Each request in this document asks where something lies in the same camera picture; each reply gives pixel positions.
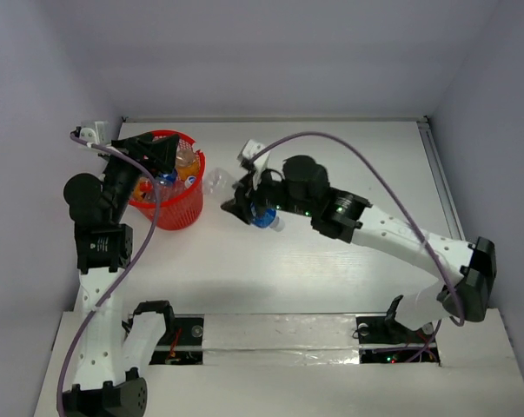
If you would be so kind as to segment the blue label bottle front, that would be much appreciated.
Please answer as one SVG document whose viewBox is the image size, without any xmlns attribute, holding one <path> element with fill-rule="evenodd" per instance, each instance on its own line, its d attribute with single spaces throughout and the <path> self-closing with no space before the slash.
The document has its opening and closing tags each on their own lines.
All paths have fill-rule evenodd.
<svg viewBox="0 0 524 417">
<path fill-rule="evenodd" d="M 160 173 L 156 177 L 156 182 L 164 187 L 172 187 L 178 179 L 178 173 L 173 170 L 171 173 Z"/>
</svg>

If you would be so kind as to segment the blue label bottle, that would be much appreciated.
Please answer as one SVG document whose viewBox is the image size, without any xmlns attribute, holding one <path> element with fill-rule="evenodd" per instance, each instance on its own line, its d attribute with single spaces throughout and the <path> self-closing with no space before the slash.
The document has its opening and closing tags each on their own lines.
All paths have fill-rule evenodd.
<svg viewBox="0 0 524 417">
<path fill-rule="evenodd" d="M 251 199 L 248 184 L 235 179 L 224 169 L 208 172 L 202 180 L 202 192 L 215 201 L 219 208 L 249 226 L 282 232 L 284 220 L 274 208 L 258 208 Z"/>
<path fill-rule="evenodd" d="M 171 173 L 160 173 L 156 177 L 156 182 L 164 187 L 172 187 L 178 179 L 178 173 L 173 170 Z"/>
</svg>

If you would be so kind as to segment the small orange juice bottle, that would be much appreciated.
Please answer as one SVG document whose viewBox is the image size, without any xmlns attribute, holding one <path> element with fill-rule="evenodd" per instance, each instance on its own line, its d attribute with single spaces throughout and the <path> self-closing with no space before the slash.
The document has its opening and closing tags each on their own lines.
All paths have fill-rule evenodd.
<svg viewBox="0 0 524 417">
<path fill-rule="evenodd" d="M 200 167 L 200 161 L 193 149 L 179 149 L 176 152 L 176 172 L 183 182 L 190 176 L 197 176 Z"/>
</svg>

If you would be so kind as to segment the tall orange juice bottle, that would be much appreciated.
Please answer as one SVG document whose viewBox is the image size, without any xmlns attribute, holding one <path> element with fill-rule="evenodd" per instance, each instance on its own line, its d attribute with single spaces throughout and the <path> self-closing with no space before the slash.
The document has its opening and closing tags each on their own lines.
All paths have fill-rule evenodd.
<svg viewBox="0 0 524 417">
<path fill-rule="evenodd" d="M 150 180 L 142 177 L 136 184 L 133 192 L 132 199 L 135 202 L 149 202 L 151 200 L 153 192 L 153 184 Z"/>
</svg>

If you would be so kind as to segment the large clear plastic bottle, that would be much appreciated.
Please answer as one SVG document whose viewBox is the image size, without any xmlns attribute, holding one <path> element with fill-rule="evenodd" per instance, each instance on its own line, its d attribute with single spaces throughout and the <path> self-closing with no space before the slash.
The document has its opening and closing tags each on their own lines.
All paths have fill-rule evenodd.
<svg viewBox="0 0 524 417">
<path fill-rule="evenodd" d="M 182 181 L 183 190 L 187 191 L 192 189 L 196 184 L 197 177 L 195 175 L 189 175 Z"/>
</svg>

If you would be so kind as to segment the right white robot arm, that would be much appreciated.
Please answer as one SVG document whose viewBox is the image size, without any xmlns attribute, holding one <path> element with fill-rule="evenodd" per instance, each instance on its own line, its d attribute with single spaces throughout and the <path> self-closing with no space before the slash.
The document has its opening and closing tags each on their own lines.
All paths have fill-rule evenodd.
<svg viewBox="0 0 524 417">
<path fill-rule="evenodd" d="M 372 248 L 433 275 L 437 282 L 394 298 L 383 320 L 385 334 L 402 341 L 424 325 L 448 317 L 485 319 L 496 277 L 495 246 L 486 238 L 456 241 L 417 233 L 367 199 L 330 186 L 327 170 L 310 156 L 293 156 L 279 179 L 271 169 L 247 167 L 222 210 L 248 225 L 267 227 L 277 211 L 304 215 L 330 239 Z"/>
</svg>

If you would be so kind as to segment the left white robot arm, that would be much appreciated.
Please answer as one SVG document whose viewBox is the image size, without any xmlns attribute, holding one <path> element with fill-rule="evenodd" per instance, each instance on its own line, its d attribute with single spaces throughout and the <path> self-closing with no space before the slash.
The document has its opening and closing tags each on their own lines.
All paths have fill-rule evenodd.
<svg viewBox="0 0 524 417">
<path fill-rule="evenodd" d="M 56 383 L 61 416 L 143 416 L 148 402 L 144 372 L 158 343 L 176 332 L 168 301 L 139 304 L 123 325 L 124 283 L 155 232 L 152 222 L 139 249 L 121 222 L 138 180 L 153 181 L 175 167 L 177 134 L 145 133 L 96 139 L 83 127 L 70 139 L 95 150 L 107 164 L 101 176 L 81 173 L 64 186 L 74 222 L 82 321 L 64 356 Z"/>
</svg>

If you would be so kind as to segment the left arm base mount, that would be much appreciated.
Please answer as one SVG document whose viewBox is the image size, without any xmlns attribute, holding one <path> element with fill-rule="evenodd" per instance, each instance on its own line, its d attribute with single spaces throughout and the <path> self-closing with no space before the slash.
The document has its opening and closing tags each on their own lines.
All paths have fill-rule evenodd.
<svg viewBox="0 0 524 417">
<path fill-rule="evenodd" d="M 174 334 L 159 341 L 149 364 L 202 365 L 203 328 L 203 315 L 178 315 Z"/>
</svg>

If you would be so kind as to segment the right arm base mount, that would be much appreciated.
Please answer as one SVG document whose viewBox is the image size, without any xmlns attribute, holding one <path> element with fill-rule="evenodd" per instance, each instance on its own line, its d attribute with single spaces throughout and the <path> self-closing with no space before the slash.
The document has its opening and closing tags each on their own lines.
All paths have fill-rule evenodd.
<svg viewBox="0 0 524 417">
<path fill-rule="evenodd" d="M 440 364 L 432 323 L 410 330 L 395 320 L 402 298 L 395 297 L 385 314 L 356 317 L 352 338 L 358 342 L 361 364 Z"/>
</svg>

